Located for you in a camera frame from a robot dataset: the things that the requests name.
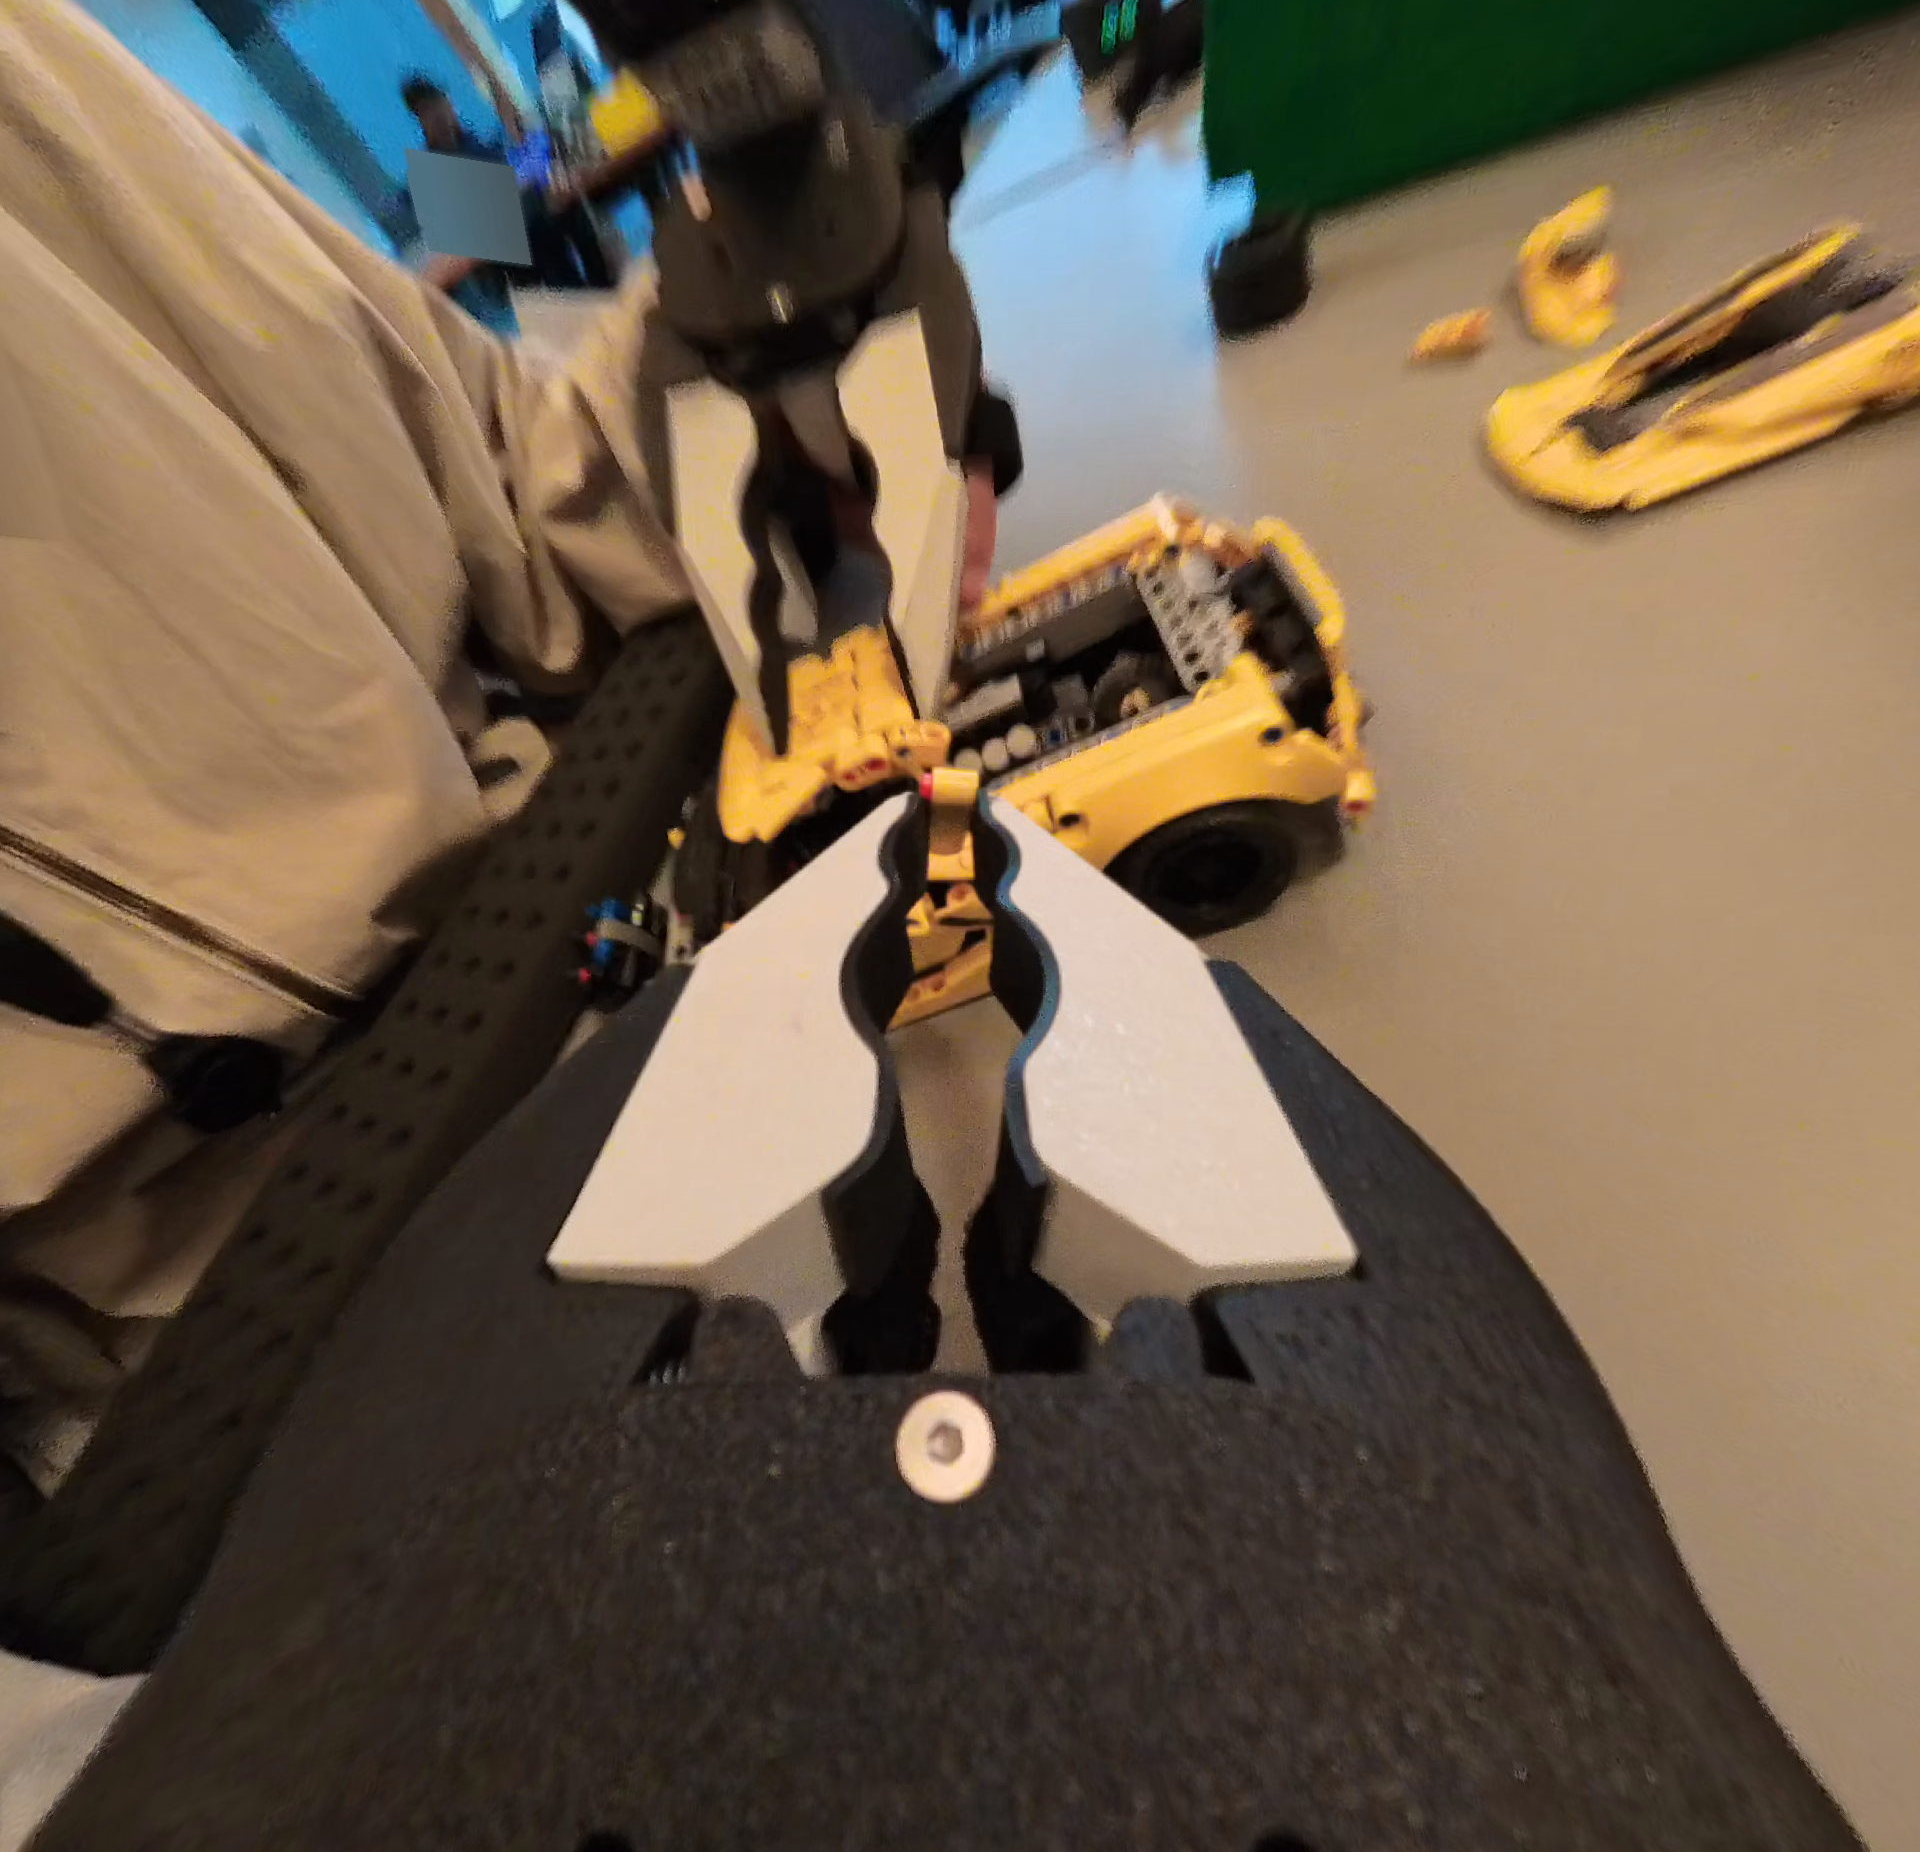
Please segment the yellow toy car model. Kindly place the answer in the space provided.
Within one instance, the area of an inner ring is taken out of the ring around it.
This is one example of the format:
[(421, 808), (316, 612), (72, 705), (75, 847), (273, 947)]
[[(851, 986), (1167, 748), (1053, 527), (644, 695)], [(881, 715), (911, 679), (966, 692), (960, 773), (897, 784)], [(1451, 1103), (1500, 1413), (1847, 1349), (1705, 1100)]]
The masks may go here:
[(982, 597), (930, 715), (881, 627), (794, 651), (784, 756), (728, 715), (719, 767), (670, 830), (670, 896), (591, 902), (572, 975), (616, 1008), (930, 767), (1209, 938), (1322, 877), (1375, 808), (1365, 723), (1317, 547), (1283, 518), (1156, 500)]

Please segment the green plastic bin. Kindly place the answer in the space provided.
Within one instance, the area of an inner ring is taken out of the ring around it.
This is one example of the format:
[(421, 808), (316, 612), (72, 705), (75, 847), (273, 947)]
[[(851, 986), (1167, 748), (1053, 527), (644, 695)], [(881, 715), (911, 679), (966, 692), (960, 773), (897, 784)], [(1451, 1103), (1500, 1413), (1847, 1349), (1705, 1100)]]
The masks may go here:
[(1197, 144), (1338, 211), (1916, 0), (1205, 0)]

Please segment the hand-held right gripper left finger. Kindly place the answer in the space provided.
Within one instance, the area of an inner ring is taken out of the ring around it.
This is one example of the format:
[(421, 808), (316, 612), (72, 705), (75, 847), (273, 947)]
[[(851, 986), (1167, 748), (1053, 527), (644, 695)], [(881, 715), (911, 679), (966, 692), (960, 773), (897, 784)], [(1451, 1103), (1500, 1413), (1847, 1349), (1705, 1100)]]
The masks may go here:
[(553, 1247), (559, 1284), (768, 1301), (801, 1375), (918, 1375), (937, 1215), (884, 1020), (911, 987), (926, 797), (881, 797), (676, 986)]

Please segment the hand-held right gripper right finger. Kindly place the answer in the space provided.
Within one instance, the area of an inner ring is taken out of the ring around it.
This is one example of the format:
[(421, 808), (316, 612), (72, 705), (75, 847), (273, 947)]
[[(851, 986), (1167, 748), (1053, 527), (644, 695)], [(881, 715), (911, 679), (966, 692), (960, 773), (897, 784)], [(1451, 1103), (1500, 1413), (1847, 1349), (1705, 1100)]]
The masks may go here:
[(976, 808), (987, 995), (1018, 1030), (966, 1231), (987, 1375), (1077, 1375), (1130, 1301), (1351, 1275), (1209, 960), (1003, 797)]

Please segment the yellow toy body section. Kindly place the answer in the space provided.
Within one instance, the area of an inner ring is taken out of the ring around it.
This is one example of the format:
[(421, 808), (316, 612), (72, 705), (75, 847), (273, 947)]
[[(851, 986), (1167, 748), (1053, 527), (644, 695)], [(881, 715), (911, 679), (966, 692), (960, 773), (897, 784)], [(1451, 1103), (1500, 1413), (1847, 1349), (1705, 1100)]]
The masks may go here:
[(1589, 353), (1613, 324), (1613, 185), (1589, 185), (1517, 240), (1517, 319), (1550, 353)]

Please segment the person's beige jacket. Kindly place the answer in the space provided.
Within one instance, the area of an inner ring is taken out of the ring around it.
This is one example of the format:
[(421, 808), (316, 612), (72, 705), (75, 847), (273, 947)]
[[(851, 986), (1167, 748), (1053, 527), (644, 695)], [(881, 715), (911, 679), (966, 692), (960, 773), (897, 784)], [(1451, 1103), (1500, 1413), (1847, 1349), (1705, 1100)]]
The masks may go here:
[(427, 281), (75, 0), (0, 0), (0, 133), (5, 919), (107, 995), (0, 1030), (59, 1494), (548, 742), (483, 705), (522, 547)]

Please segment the yellow toy car hood section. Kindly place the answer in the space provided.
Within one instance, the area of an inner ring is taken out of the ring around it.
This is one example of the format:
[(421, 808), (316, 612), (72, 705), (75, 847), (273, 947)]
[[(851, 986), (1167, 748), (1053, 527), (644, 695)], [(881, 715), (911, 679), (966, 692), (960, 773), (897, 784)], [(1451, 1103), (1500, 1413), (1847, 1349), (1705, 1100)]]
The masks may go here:
[(1489, 408), (1489, 468), (1554, 508), (1644, 508), (1920, 396), (1920, 269), (1857, 225), (1762, 253), (1629, 342)]

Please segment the black device green light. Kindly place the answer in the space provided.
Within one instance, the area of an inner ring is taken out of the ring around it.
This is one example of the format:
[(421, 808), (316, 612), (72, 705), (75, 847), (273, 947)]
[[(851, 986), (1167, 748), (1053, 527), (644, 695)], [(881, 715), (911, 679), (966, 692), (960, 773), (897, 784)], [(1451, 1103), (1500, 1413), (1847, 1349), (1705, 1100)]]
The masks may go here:
[(1060, 0), (1060, 36), (1073, 50), (1077, 86), (1116, 74), (1161, 23), (1161, 0)]

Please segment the black toy tyre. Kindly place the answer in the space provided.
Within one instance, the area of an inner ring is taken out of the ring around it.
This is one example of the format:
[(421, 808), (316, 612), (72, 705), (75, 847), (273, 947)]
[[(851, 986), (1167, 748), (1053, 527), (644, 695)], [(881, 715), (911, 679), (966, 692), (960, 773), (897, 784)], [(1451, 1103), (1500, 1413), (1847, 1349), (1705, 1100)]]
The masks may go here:
[(1317, 211), (1254, 211), (1205, 253), (1205, 305), (1220, 339), (1260, 339), (1307, 305)]

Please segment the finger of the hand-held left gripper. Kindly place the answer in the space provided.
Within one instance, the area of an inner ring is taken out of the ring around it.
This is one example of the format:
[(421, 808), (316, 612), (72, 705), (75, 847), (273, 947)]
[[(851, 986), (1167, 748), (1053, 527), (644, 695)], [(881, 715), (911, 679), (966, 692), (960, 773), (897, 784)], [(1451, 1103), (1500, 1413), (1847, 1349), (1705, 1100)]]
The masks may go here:
[(732, 679), (732, 695), (760, 742), (784, 756), (784, 570), (779, 570), (779, 490), (784, 442), (719, 385), (676, 385), (666, 396), (676, 547), (706, 620), (706, 640)]
[(884, 314), (833, 373), (851, 446), (875, 458), (875, 546), (884, 558), (884, 631), (918, 715), (943, 706), (971, 490), (943, 456), (918, 314)]

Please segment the grey desk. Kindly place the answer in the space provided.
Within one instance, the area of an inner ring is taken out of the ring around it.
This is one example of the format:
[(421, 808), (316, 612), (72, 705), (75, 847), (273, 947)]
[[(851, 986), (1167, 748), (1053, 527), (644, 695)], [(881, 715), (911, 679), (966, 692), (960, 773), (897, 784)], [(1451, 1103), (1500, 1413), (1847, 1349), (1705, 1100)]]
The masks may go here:
[[(1286, 518), (1375, 812), (1220, 938), (1500, 1215), (1599, 1367), (1727, 1649), (1872, 1843), (1916, 1843), (1916, 408), (1578, 527), (1489, 473), (1536, 218), (1613, 185), (1623, 332), (1826, 225), (1916, 253), (1916, 15), (1317, 229), (1220, 342), (1243, 218), (1190, 105), (1063, 56), (960, 192), (1027, 479), (998, 570), (1149, 490)], [(1493, 305), (1467, 362), (1411, 339)]]

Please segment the person's left forearm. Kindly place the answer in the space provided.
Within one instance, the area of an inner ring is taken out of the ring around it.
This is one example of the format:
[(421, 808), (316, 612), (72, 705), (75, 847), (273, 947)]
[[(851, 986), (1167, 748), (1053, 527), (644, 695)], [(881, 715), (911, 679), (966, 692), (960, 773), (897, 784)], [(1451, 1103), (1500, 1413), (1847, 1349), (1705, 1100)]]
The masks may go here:
[(589, 303), (567, 353), (496, 339), (432, 287), (427, 305), (522, 547), (522, 577), (477, 585), (477, 631), (515, 681), (582, 692), (607, 647), (697, 612), (648, 468), (660, 390), (641, 385), (660, 277), (641, 259), (623, 287)]

